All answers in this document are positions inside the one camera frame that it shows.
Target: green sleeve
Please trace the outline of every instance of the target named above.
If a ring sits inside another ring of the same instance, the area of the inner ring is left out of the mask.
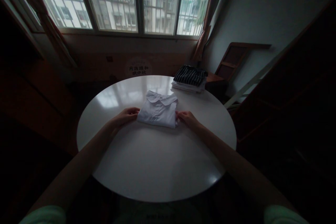
[[[265,209],[264,224],[309,224],[299,214],[284,206],[272,205]]]
[[[28,214],[19,224],[65,224],[65,211],[58,206],[41,207]]]

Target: curtain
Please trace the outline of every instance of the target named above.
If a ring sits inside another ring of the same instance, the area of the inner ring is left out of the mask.
[[[26,0],[36,12],[41,26],[66,67],[77,67],[76,58],[70,55],[65,39],[48,14],[43,0]]]
[[[204,18],[204,23],[203,23],[203,30],[202,30],[200,37],[198,38],[194,53],[191,56],[191,60],[193,61],[202,60],[202,53],[203,53],[204,45],[208,40],[208,36],[210,33],[210,29],[211,29],[210,22],[211,22],[212,16],[214,15],[216,7],[218,5],[218,2],[219,0],[209,0],[208,1],[208,6],[206,8],[207,10],[205,13],[205,18]]]

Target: white wall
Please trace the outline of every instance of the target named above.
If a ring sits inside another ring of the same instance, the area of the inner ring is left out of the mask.
[[[253,51],[227,91],[234,95],[288,45],[329,0],[230,0],[222,10],[201,66],[215,72],[231,42],[272,44]]]

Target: shirt collar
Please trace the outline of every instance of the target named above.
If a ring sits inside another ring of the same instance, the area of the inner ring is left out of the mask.
[[[161,103],[165,106],[173,103],[174,101],[177,100],[176,95],[172,94],[169,96],[165,96],[165,95],[161,95],[159,93],[155,93],[153,91],[148,90],[147,94],[146,94],[147,99],[151,102],[151,103],[155,103],[158,100],[161,101]]]

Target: striped clothing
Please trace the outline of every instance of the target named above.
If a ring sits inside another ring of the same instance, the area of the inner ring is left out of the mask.
[[[203,79],[207,76],[208,72],[206,72],[204,69],[184,65],[175,75],[174,81],[193,86],[200,86],[200,84],[203,82]]]

